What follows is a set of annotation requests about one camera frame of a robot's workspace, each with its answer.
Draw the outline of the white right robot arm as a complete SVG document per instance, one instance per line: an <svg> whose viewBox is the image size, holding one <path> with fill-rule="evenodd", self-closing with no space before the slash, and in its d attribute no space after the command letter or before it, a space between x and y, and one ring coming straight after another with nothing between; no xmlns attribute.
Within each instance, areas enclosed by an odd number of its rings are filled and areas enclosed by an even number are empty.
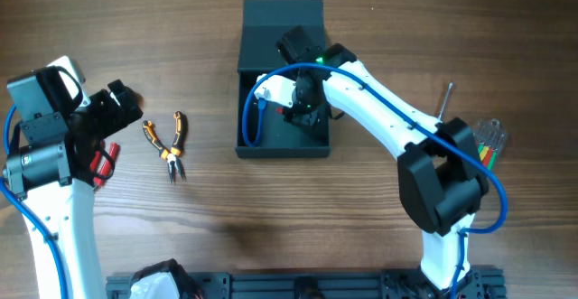
<svg viewBox="0 0 578 299"><path fill-rule="evenodd" d="M354 118L396 160L399 199L422 231L420 269L438 290L454 290L470 267L467 235L489 190L486 168L469 126L429 116L378 82L357 56L336 43L315 44L301 26L277 42L286 70L296 74L274 101L287 121L312 126L314 110L333 106Z"/></svg>

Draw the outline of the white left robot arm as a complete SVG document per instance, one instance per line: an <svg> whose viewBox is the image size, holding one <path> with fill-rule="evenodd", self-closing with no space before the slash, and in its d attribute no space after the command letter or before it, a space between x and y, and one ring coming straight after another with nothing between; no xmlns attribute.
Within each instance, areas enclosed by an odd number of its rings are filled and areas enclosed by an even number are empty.
<svg viewBox="0 0 578 299"><path fill-rule="evenodd" d="M21 120L4 133L1 191L24 216L42 298L104 298L94 232L96 154L102 141L140 119L133 90L117 79L87 97L62 66L11 79Z"/></svg>

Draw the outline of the clear case coloured screwdrivers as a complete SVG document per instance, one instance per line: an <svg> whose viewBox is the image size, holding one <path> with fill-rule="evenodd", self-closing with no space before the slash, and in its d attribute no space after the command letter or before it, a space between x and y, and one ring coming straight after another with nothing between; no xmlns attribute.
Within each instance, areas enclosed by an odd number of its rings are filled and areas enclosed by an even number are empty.
<svg viewBox="0 0 578 299"><path fill-rule="evenodd" d="M508 141L507 129L498 119L492 118L479 121L473 134L482 164L492 171Z"/></svg>

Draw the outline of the silver L-shaped socket wrench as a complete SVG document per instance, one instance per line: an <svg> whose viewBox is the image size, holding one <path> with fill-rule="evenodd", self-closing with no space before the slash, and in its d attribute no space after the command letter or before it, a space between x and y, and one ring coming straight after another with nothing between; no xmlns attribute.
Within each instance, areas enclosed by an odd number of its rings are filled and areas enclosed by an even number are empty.
<svg viewBox="0 0 578 299"><path fill-rule="evenodd" d="M443 95L443 101L440 105L439 112L437 115L437 119L440 121L443 121L443 115L444 115L445 109L447 108L447 104L449 101L449 97L452 93L453 86L454 86L453 81L450 81L450 83L447 86L447 90L445 91L445 93Z"/></svg>

